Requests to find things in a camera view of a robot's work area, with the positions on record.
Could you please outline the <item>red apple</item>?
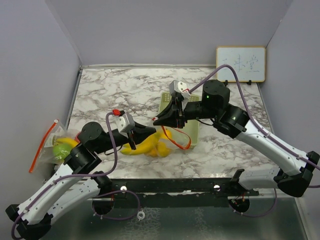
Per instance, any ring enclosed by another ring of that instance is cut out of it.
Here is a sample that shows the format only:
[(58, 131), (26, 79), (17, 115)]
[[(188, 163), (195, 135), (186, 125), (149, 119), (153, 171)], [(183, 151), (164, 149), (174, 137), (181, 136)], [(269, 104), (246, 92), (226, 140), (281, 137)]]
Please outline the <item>red apple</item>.
[(77, 143), (80, 143), (80, 140), (78, 139), (78, 136), (76, 136), (76, 137), (74, 138), (74, 140), (75, 140)]

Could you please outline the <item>clear zip bag red zipper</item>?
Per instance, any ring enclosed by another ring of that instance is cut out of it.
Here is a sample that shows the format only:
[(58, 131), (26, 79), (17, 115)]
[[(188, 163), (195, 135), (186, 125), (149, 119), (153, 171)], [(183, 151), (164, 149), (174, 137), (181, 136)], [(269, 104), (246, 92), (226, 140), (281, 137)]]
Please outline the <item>clear zip bag red zipper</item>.
[(28, 172), (32, 174), (36, 171), (37, 168), (44, 165), (61, 165), (64, 160), (56, 160), (53, 155), (53, 147), (55, 145), (58, 145), (56, 143), (56, 139), (75, 139), (75, 137), (78, 136), (79, 133), (79, 130), (67, 130), (66, 127), (58, 119), (55, 119), (42, 138)]

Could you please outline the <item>yellow mango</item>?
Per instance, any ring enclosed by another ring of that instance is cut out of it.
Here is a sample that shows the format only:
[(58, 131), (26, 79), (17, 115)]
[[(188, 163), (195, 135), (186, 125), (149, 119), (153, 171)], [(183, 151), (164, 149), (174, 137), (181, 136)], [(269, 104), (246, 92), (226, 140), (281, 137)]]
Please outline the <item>yellow mango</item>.
[(172, 152), (172, 150), (168, 148), (164, 142), (158, 142), (156, 151), (157, 155), (162, 158), (169, 156)]

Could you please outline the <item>green plastic basket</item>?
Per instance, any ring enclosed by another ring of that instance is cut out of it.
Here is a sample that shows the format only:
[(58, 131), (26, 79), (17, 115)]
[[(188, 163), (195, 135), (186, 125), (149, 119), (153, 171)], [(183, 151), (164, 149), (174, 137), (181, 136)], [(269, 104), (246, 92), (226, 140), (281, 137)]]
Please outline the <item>green plastic basket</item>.
[[(163, 92), (160, 95), (158, 113), (160, 113), (170, 103), (171, 98), (172, 96), (169, 92)], [(183, 147), (189, 143), (190, 139), (190, 146), (187, 150), (191, 151), (198, 144), (199, 124), (200, 123), (196, 120), (189, 120), (187, 123), (185, 123), (185, 126), (182, 129), (171, 127), (165, 127), (165, 129), (169, 129), (172, 133), (171, 139)]]

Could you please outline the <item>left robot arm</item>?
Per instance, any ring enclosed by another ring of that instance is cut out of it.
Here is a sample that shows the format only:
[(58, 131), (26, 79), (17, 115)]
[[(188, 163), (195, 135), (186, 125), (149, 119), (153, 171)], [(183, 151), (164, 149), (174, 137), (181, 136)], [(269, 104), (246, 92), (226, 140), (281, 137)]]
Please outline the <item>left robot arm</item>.
[(54, 175), (23, 203), (6, 208), (7, 216), (13, 221), (12, 239), (39, 240), (56, 220), (76, 205), (90, 198), (121, 193), (122, 189), (114, 188), (108, 177), (115, 170), (114, 166), (107, 172), (92, 173), (101, 163), (98, 155), (125, 144), (135, 147), (155, 132), (155, 128), (136, 122), (108, 131), (97, 122), (87, 123), (78, 135), (79, 144)]

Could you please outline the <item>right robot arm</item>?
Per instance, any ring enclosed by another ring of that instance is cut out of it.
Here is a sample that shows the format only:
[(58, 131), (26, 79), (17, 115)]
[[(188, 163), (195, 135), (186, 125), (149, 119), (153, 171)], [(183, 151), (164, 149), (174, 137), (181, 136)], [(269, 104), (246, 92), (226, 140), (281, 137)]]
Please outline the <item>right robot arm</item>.
[(230, 89), (211, 79), (202, 87), (200, 101), (187, 101), (183, 82), (170, 85), (171, 101), (153, 120), (155, 126), (183, 128), (190, 120), (211, 119), (218, 132), (256, 149), (277, 166), (269, 170), (238, 170), (229, 189), (240, 196), (247, 190), (279, 189), (291, 197), (302, 197), (310, 186), (320, 156), (299, 150), (262, 127), (249, 113), (229, 103)]

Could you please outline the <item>green lime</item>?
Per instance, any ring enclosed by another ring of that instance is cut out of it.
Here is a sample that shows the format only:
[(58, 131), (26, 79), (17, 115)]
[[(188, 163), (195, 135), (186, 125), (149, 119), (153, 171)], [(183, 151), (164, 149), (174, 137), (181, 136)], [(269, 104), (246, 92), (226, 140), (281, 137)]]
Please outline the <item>green lime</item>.
[(72, 146), (68, 143), (60, 143), (53, 147), (52, 152), (54, 158), (58, 161), (63, 161), (71, 152)]

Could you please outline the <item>small yellow bananas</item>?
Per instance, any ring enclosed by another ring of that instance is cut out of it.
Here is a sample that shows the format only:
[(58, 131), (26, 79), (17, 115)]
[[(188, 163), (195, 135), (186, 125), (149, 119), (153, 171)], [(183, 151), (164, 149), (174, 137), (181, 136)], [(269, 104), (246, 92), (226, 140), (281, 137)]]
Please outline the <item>small yellow bananas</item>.
[(120, 150), (120, 152), (123, 155), (128, 155), (128, 156), (136, 156), (136, 155), (142, 155), (142, 154), (147, 154), (151, 150), (153, 150), (160, 139), (160, 135), (158, 133), (154, 133), (147, 137), (142, 143), (136, 145), (136, 149), (131, 149), (130, 145), (126, 143), (123, 148)]

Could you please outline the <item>yellow banana bunch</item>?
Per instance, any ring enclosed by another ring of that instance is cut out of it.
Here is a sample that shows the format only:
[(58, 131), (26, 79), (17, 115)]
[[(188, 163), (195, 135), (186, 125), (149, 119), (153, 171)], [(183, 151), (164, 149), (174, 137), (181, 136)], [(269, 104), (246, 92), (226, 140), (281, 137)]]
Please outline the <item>yellow banana bunch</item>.
[(79, 144), (76, 140), (69, 137), (57, 138), (55, 142), (57, 144), (68, 144), (71, 148), (74, 148)]

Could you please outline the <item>orange bell pepper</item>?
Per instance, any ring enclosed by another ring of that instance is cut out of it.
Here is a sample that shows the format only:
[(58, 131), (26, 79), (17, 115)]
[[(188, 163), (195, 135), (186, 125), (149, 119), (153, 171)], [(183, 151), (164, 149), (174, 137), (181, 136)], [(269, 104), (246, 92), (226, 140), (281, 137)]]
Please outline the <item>orange bell pepper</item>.
[(172, 138), (172, 133), (169, 129), (165, 128), (165, 132), (161, 129), (159, 131), (159, 134), (160, 134), (160, 138), (161, 139), (165, 139), (165, 140), (169, 140)]

